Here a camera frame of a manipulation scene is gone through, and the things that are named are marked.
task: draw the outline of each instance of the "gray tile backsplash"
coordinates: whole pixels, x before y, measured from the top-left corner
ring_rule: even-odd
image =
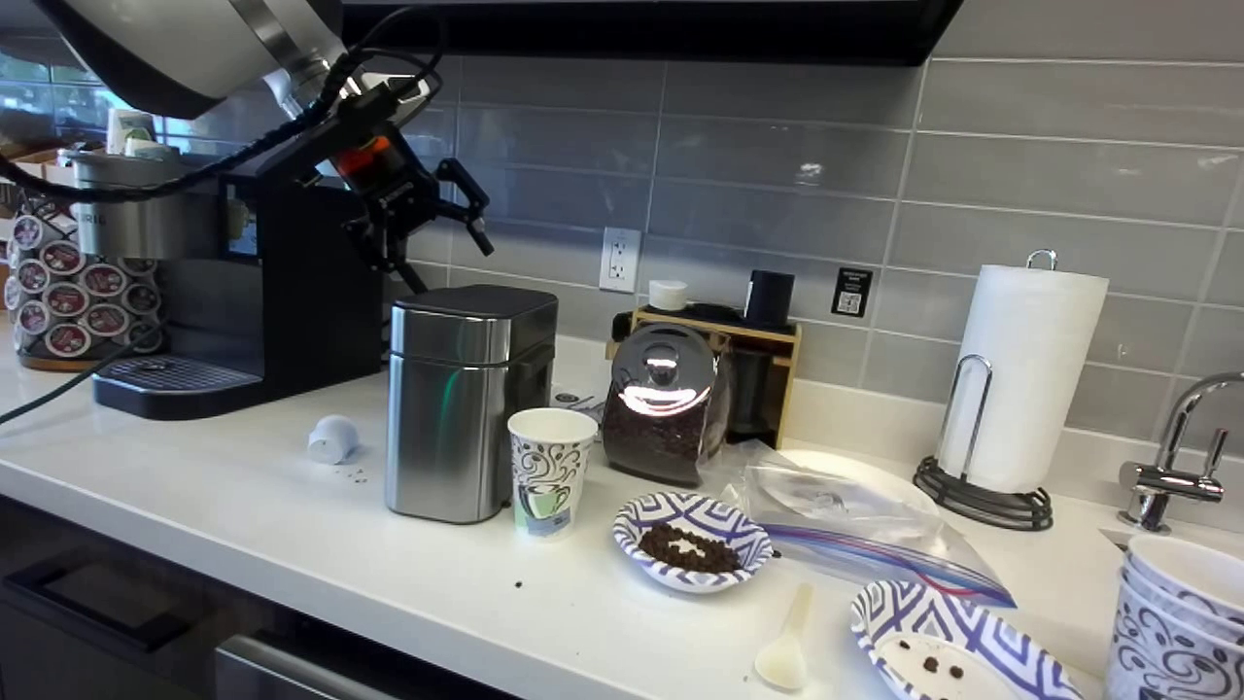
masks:
[[[1244,233],[1226,236],[1208,283],[1208,303],[1244,306]]]
[[[916,137],[910,198],[1219,224],[1241,155],[1085,139]]]
[[[1056,249],[1061,267],[1108,277],[1113,292],[1197,298],[1213,246],[1208,224],[907,202],[890,264],[977,277],[978,264],[1022,264],[1033,249]]]
[[[968,0],[936,54],[1241,61],[1237,0]]]
[[[404,132],[481,180],[498,251],[456,224],[408,249],[430,283],[555,292],[584,340],[644,279],[733,306],[783,267],[799,377],[916,399],[950,391],[978,264],[1056,249],[1113,279],[1070,423],[1155,439],[1186,380],[1244,369],[1241,26],[1241,0],[968,0],[920,70],[452,54]],[[91,92],[3,60],[0,89]],[[271,126],[251,89],[167,137],[231,153]],[[593,288],[601,224],[644,233],[635,294]],[[828,310],[845,264],[876,271],[863,320]]]
[[[656,236],[878,264],[890,219],[893,202],[881,198],[656,180],[648,228]]]
[[[920,130],[1094,139],[1244,139],[1244,66],[933,61]]]
[[[656,175],[893,198],[907,139],[878,130],[669,118]]]

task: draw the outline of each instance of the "coffee machine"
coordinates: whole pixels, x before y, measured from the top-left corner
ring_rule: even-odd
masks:
[[[363,202],[334,181],[251,188],[214,180],[211,251],[161,259],[164,355],[110,360],[98,403],[192,421],[382,369],[382,271],[345,236]]]

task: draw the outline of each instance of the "dark cabinet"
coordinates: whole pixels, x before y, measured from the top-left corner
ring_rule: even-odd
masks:
[[[391,5],[345,0],[345,44]],[[961,0],[430,0],[452,54],[723,60],[916,66]],[[382,30],[389,47],[430,47],[411,10]]]
[[[0,495],[0,700],[500,700]]]

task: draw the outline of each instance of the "stainless steel faucet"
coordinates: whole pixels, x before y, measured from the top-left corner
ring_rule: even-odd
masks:
[[[1165,531],[1164,517],[1165,517],[1169,495],[1197,496],[1197,500],[1219,500],[1218,460],[1228,443],[1226,426],[1213,430],[1201,473],[1173,472],[1173,460],[1179,460],[1182,426],[1192,417],[1192,407],[1226,385],[1244,385],[1244,373],[1213,373],[1213,377],[1201,377],[1197,385],[1189,385],[1169,403],[1155,461],[1125,461],[1125,473],[1134,473],[1134,496],[1120,512],[1125,520],[1134,520],[1149,531]]]

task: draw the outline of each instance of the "small plate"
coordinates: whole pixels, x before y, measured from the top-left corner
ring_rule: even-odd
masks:
[[[683,531],[680,553],[697,556],[697,546],[723,546],[733,553],[739,569],[729,573],[692,573],[680,563],[669,563],[643,550],[643,538],[652,528],[675,528]],[[662,491],[635,507],[627,507],[615,520],[615,546],[619,553],[643,569],[648,581],[672,592],[687,596],[719,596],[739,583],[745,583],[755,573],[761,573],[772,561],[772,542],[761,525],[755,525],[745,512],[692,491]]]
[[[986,608],[915,581],[867,583],[853,634],[893,697],[907,700],[1077,700],[1064,668]]]

